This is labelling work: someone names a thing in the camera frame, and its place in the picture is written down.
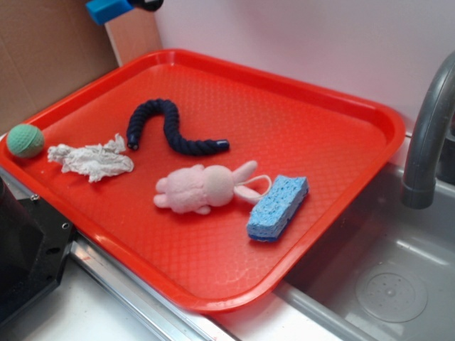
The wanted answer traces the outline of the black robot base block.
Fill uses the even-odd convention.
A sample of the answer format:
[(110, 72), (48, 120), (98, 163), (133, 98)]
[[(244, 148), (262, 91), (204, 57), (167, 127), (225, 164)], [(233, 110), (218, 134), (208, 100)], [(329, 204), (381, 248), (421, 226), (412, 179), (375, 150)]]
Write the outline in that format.
[(44, 199), (16, 199), (1, 181), (1, 326), (61, 282), (74, 225)]

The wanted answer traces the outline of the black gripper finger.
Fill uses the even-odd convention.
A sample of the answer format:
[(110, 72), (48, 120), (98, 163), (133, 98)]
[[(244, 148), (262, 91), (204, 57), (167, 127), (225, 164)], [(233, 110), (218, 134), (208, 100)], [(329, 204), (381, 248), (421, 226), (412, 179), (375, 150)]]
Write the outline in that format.
[(158, 11), (164, 4), (164, 0), (128, 0), (135, 8), (145, 11)]

